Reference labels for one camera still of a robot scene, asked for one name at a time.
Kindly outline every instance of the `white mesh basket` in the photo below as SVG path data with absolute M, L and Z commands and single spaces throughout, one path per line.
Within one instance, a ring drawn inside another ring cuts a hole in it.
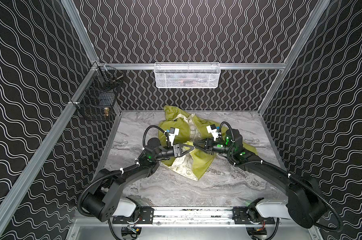
M 155 63 L 157 88 L 216 88 L 219 63 Z

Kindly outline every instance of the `black wire basket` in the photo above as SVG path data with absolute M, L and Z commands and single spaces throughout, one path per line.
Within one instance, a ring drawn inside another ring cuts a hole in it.
M 117 70 L 111 66 L 100 66 L 99 69 L 101 74 L 95 77 L 99 78 L 99 81 L 103 83 L 105 91 L 119 87 L 124 80 L 125 74 L 121 70 Z
M 80 115 L 87 121 L 114 121 L 118 87 L 124 74 L 106 77 L 104 71 L 98 71 L 82 93 L 81 100 L 75 106 Z

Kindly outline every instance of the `wavy line wallpaper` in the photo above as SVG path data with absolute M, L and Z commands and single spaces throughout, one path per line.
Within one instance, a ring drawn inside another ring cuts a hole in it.
M 330 2 L 264 119 L 287 170 L 317 178 L 342 217 L 323 238 L 362 240 L 362 1 Z
M 0 1 L 0 204 L 89 68 L 59 0 Z
M 102 63 L 281 63 L 317 0 L 74 0 Z
M 258 110 L 278 70 L 224 70 L 215 89 L 157 88 L 153 71 L 127 71 L 118 89 L 125 110 Z
M 87 122 L 76 111 L 1 239 L 66 238 L 77 197 L 92 181 L 112 125 Z

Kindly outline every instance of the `metal wire basket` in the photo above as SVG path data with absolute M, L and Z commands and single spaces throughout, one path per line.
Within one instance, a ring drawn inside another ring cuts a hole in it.
M 219 63 L 155 63 L 157 88 L 216 88 Z
M 94 78 L 97 78 L 99 82 L 103 84 L 102 87 L 105 91 L 119 87 L 125 77 L 125 74 L 121 70 L 111 66 L 100 67 L 100 70 L 101 74 L 94 76 Z
M 113 121 L 117 86 L 119 84 L 110 82 L 101 73 L 93 76 L 82 93 L 81 101 L 75 104 L 80 115 L 87 121 Z

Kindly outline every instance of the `marble tabletop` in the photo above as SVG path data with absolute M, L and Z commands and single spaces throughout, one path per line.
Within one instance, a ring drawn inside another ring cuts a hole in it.
M 277 166 L 279 163 L 256 112 L 195 112 L 198 117 L 226 121 L 238 129 L 246 143 L 256 147 L 259 156 Z M 163 111 L 126 111 L 113 141 L 105 168 L 130 166 L 142 151 L 143 132 L 149 125 L 165 120 Z M 151 129 L 146 139 L 157 137 Z M 181 176 L 160 165 L 149 178 L 129 185 L 123 195 L 148 206 L 246 206 L 258 197 L 287 199 L 276 187 L 260 177 L 231 166 L 216 157 L 199 181 Z

